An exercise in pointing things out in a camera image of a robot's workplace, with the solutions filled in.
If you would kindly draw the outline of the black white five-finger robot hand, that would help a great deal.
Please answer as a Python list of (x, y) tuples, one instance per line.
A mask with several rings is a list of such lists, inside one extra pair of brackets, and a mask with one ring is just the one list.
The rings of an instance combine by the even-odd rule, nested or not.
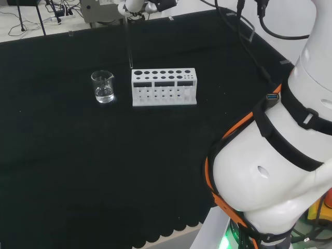
[(133, 17), (139, 13), (157, 13), (173, 8), (177, 0), (126, 0), (120, 1), (118, 11), (125, 17)]

